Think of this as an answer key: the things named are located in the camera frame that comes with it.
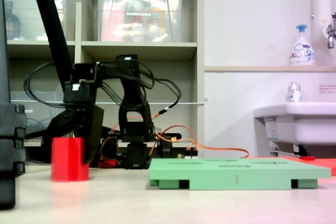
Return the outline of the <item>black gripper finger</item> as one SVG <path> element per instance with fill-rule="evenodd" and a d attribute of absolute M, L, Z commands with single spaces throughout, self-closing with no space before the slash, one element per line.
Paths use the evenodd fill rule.
<path fill-rule="evenodd" d="M 96 105 L 85 111 L 83 125 L 83 162 L 90 164 L 100 144 L 104 110 Z"/>
<path fill-rule="evenodd" d="M 65 109 L 59 115 L 54 117 L 49 123 L 46 132 L 43 134 L 41 142 L 43 162 L 51 162 L 51 145 L 53 138 L 68 135 L 79 128 L 78 115 L 74 109 Z"/>

